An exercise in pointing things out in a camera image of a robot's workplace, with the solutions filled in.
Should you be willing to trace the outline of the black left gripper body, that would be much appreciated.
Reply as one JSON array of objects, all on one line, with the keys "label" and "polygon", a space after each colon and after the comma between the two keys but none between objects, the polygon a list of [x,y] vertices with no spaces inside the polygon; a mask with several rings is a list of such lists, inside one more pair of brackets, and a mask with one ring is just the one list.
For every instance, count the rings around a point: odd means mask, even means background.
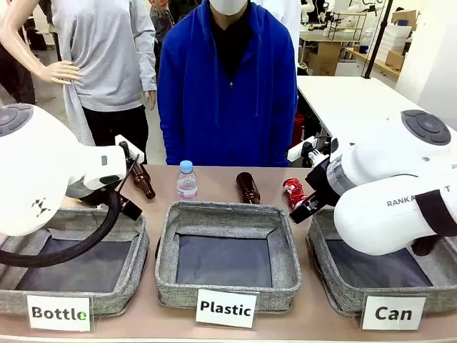
[{"label": "black left gripper body", "polygon": [[102,184],[101,188],[90,190],[83,184],[83,179],[69,185],[66,190],[66,196],[72,199],[78,199],[86,207],[96,207],[105,204],[107,207],[114,207],[119,203],[112,194],[121,179],[117,176],[104,177],[107,184]]}]

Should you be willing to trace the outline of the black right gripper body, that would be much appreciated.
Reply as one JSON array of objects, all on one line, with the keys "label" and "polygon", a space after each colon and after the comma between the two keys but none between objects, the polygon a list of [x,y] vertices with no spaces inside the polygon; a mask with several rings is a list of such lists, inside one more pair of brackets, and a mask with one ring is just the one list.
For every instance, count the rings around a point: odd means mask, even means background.
[{"label": "black right gripper body", "polygon": [[321,196],[322,207],[326,205],[334,207],[340,199],[340,196],[331,188],[327,179],[326,171],[328,165],[329,158],[326,157],[317,164],[305,178],[306,182],[314,190],[313,194]]}]

